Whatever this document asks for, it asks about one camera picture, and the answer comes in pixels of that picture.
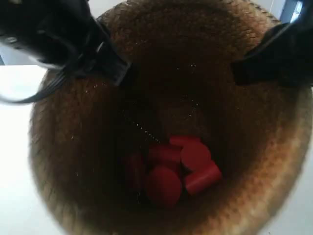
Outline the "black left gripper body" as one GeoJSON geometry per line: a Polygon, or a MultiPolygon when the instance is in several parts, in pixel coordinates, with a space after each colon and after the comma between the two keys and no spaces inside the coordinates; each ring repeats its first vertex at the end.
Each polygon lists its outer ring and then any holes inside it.
{"type": "Polygon", "coordinates": [[[2,0],[0,42],[55,70],[93,60],[103,31],[86,0],[2,0]]]}

